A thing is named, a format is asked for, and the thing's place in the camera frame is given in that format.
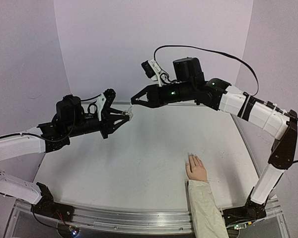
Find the beige sleeved forearm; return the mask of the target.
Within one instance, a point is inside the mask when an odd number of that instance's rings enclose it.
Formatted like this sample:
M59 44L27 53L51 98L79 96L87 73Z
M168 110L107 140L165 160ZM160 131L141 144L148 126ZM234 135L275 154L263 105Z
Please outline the beige sleeved forearm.
M189 204L197 238L227 238L222 214L207 181L188 180Z

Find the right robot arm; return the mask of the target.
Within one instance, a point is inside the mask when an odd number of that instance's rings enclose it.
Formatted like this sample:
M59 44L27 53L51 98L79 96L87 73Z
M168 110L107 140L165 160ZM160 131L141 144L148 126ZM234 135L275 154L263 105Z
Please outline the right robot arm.
M249 196L252 203L262 205L294 162L298 141L296 112L287 112L220 78L206 80L197 58L175 60L173 82L167 80L168 73L154 59L142 62L141 67L153 83L131 98L133 105L155 109L192 101L235 116L271 137L270 157Z

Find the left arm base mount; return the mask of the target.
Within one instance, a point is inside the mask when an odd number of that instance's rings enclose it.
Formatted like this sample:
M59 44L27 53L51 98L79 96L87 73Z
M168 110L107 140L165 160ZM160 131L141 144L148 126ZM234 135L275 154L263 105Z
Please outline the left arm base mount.
M39 187L42 197L37 204L31 205L31 212L48 218L59 219L63 222L70 222L73 218L74 207L55 202L46 185L40 182L37 182L36 185Z

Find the mannequin hand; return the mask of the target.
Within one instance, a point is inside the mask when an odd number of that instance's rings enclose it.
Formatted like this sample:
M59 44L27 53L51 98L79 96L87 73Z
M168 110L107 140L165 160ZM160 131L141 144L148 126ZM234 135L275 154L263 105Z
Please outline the mannequin hand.
M190 180L208 181L207 170L198 156L189 154L188 163L186 163L186 173Z

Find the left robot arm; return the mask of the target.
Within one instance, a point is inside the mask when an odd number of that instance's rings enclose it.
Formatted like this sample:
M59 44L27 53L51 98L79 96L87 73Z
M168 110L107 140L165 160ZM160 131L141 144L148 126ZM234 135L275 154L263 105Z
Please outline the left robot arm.
M120 126L129 122L132 110L117 110L111 107L115 91L106 90L94 97L94 102L85 110L82 99L66 95L56 104L56 114L51 122L22 132L0 136L0 162L28 154L46 154L58 151L70 144L70 138L100 132L104 139ZM57 205L47 186L31 183L7 175L0 169L0 194L21 199L37 205L45 216L54 216Z

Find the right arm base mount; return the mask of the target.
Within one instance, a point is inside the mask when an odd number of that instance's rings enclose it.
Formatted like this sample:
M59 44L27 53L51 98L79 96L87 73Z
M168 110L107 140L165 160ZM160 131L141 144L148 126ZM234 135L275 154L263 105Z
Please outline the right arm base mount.
M255 222L266 217L266 203L253 202L250 196L247 198L244 206L228 208L223 210L222 217L224 218L225 226L229 227L240 223Z

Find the clear nail polish bottle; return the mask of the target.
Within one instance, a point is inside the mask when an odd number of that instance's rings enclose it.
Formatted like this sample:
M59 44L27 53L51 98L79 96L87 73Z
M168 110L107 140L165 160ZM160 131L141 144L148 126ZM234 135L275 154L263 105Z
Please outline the clear nail polish bottle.
M132 110L126 110L123 111L123 115L128 117L128 121L131 121L131 119L133 118L134 114L132 112Z

